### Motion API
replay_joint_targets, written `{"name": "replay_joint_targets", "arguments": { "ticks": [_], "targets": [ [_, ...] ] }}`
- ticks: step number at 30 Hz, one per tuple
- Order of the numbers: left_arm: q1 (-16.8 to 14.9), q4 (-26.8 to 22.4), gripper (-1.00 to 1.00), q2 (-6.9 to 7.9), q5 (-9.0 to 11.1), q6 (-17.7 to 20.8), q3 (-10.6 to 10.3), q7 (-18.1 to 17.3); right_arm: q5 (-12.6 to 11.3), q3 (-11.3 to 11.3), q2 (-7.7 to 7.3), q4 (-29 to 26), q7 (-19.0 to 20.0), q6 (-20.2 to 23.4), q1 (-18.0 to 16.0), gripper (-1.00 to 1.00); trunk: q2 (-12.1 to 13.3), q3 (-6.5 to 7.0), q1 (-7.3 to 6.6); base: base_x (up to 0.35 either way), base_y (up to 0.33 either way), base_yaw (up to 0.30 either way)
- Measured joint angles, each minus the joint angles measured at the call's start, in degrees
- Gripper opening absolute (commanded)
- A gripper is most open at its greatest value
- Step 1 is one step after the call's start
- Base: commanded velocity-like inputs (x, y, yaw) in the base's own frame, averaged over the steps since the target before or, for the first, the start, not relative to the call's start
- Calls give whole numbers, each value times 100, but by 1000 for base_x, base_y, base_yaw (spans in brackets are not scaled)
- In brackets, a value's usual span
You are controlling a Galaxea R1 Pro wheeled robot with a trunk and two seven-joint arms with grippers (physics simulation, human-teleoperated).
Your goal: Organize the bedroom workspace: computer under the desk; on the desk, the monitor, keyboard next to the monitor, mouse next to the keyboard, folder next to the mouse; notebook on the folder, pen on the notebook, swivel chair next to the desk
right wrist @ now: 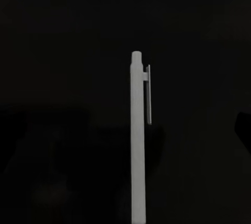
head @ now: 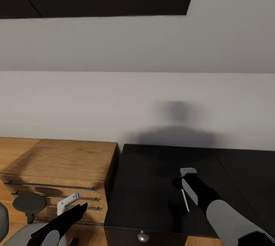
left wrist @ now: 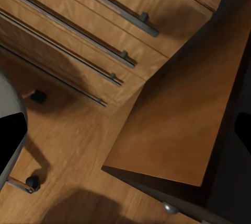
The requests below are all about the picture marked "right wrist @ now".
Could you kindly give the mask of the pen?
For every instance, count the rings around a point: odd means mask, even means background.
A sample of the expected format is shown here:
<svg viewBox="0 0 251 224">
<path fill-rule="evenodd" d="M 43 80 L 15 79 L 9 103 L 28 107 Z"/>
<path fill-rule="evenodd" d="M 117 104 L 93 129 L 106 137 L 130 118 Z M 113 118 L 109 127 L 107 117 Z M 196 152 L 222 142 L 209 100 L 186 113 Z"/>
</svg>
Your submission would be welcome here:
<svg viewBox="0 0 251 224">
<path fill-rule="evenodd" d="M 150 65 L 143 72 L 141 51 L 132 52 L 131 90 L 131 224 L 146 224 L 144 90 L 146 82 L 147 123 L 151 124 Z"/>
</svg>

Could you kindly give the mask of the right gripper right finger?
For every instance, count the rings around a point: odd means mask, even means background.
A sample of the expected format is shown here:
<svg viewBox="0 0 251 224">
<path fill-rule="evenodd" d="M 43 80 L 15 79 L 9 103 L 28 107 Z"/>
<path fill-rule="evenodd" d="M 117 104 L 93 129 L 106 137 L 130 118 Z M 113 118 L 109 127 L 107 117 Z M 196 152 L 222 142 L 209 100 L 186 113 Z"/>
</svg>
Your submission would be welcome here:
<svg viewBox="0 0 251 224">
<path fill-rule="evenodd" d="M 234 130 L 251 154 L 251 114 L 240 112 Z"/>
</svg>

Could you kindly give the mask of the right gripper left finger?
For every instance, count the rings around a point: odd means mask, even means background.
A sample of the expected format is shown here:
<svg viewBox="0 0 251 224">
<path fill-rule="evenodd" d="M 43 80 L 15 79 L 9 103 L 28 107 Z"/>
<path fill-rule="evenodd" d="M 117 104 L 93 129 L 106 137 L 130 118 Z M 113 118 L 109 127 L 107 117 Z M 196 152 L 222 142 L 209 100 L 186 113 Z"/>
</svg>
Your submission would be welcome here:
<svg viewBox="0 0 251 224">
<path fill-rule="evenodd" d="M 26 133 L 27 124 L 22 112 L 0 118 L 0 175 Z"/>
</svg>

